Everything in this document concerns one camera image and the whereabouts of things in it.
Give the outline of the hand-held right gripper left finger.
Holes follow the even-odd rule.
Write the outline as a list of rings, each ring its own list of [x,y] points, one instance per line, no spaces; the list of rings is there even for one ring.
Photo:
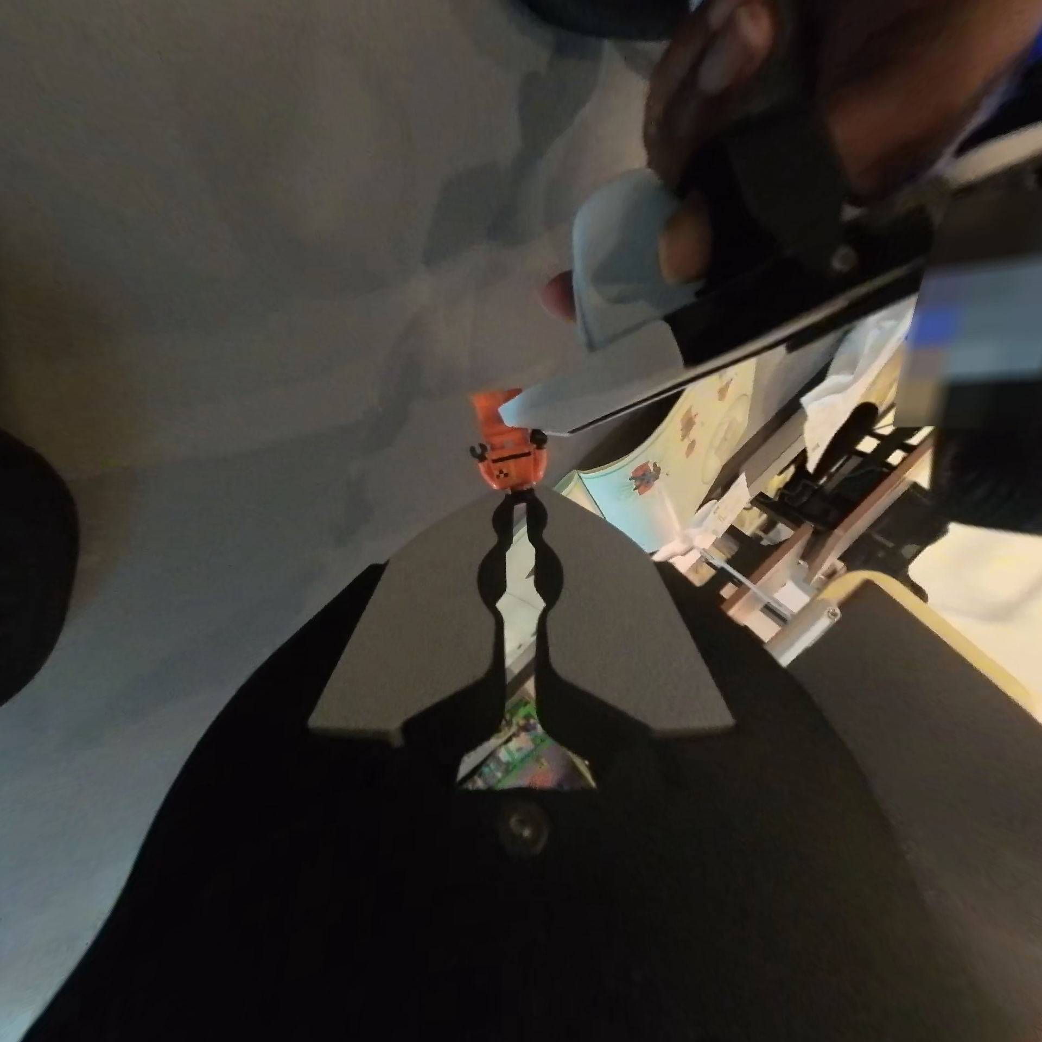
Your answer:
[[[321,736],[476,747],[504,710],[504,554],[513,505],[488,493],[384,565],[309,717]]]

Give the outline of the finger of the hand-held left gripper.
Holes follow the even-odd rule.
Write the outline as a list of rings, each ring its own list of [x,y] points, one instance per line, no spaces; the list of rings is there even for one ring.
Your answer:
[[[685,384],[681,349],[655,320],[584,356],[502,405],[502,420],[548,436],[576,436],[674,395]]]

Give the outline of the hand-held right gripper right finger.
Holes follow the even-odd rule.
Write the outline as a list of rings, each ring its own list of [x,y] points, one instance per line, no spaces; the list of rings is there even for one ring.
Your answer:
[[[563,744],[721,734],[734,716],[655,562],[555,492],[526,503],[540,721]]]

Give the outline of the white instruction booklet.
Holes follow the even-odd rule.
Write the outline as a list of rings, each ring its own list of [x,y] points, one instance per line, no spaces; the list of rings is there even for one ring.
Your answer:
[[[737,632],[731,658],[744,665],[746,645],[768,655],[772,668],[795,658],[834,628],[844,597],[863,580],[916,605],[912,594],[878,570],[852,569],[842,561],[868,528],[905,490],[907,477],[931,452],[893,426],[875,436],[876,448],[860,450],[874,425],[852,427],[858,410],[891,410],[897,366],[912,306],[891,306],[840,334],[829,357],[815,358],[809,382],[778,401],[779,426],[755,445],[774,421],[754,425],[763,364],[738,361],[697,378],[666,397],[668,410],[649,407],[658,424],[639,443],[597,467],[574,470],[557,485],[502,493],[513,505],[513,540],[505,550],[504,590],[497,602],[505,640],[506,731],[514,721],[512,685],[520,681],[531,703],[518,738],[545,754],[561,750],[581,777],[580,791],[612,792],[632,785],[644,760],[675,746],[717,739],[736,728],[724,690],[710,659],[724,653]],[[598,514],[632,539],[658,573],[708,664],[734,716],[725,733],[627,744],[563,744],[540,721],[536,694],[537,624],[544,607],[532,580],[535,552],[528,540],[526,503],[555,492]]]

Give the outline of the person's left hand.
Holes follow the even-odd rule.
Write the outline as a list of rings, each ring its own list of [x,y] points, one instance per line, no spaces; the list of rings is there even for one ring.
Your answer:
[[[676,198],[658,272],[693,286],[756,237],[825,269],[848,204],[905,188],[1016,78],[1040,2],[699,2],[653,69],[647,166]]]

